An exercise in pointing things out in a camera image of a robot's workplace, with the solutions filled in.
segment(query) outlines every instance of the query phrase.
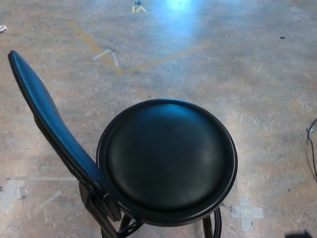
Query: gray floor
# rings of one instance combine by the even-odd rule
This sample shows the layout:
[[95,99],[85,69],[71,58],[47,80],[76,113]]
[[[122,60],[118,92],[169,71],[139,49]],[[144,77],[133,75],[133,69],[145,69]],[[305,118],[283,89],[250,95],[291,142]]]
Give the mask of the gray floor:
[[[132,12],[134,2],[0,3],[8,27],[0,34],[0,237],[101,237],[77,182],[33,122],[9,68],[12,49],[43,79],[91,156],[110,120],[137,102],[177,98],[209,110],[239,155],[221,207],[222,237],[304,229],[317,237],[305,132],[317,115],[317,1],[144,0]],[[317,146],[317,132],[312,138]],[[203,234],[197,223],[143,226],[133,237]]]

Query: black cable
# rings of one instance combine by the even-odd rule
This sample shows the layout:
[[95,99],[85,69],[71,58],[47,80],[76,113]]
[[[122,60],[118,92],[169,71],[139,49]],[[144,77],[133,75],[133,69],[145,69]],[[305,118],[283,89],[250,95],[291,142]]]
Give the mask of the black cable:
[[313,166],[314,166],[314,171],[315,171],[315,176],[316,176],[316,182],[317,182],[317,171],[316,171],[316,163],[315,163],[315,153],[314,153],[314,145],[313,145],[313,141],[310,139],[309,134],[311,133],[311,129],[314,126],[315,122],[317,121],[317,118],[313,121],[313,123],[311,124],[311,126],[308,128],[307,130],[307,140],[309,140],[309,142],[311,143],[312,146],[312,155],[313,155]]

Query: black stool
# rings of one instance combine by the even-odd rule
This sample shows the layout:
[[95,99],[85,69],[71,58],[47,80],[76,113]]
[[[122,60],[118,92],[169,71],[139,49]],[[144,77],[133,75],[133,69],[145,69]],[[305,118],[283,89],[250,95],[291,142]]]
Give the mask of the black stool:
[[[216,117],[178,100],[138,103],[106,127],[96,164],[35,72],[17,52],[8,58],[36,125],[79,180],[82,201],[103,238],[127,237],[143,223],[174,227],[198,220],[206,238],[220,237],[219,206],[233,186],[238,161],[233,140]],[[118,232],[108,217],[121,221]]]

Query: black backrest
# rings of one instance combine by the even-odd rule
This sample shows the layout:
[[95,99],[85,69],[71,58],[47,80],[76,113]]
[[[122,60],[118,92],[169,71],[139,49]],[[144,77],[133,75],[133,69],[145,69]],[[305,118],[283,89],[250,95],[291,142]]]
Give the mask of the black backrest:
[[103,173],[64,124],[40,78],[17,52],[11,51],[8,58],[15,80],[42,134],[82,185],[103,198],[107,193]]

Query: black cushioned seat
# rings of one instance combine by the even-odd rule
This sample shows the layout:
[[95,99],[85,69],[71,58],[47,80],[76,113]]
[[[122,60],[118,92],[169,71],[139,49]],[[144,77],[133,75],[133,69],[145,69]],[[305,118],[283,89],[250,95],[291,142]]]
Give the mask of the black cushioned seat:
[[237,163],[219,120],[169,99],[120,113],[100,138],[97,162],[126,212],[160,226],[189,223],[215,209],[232,187]]

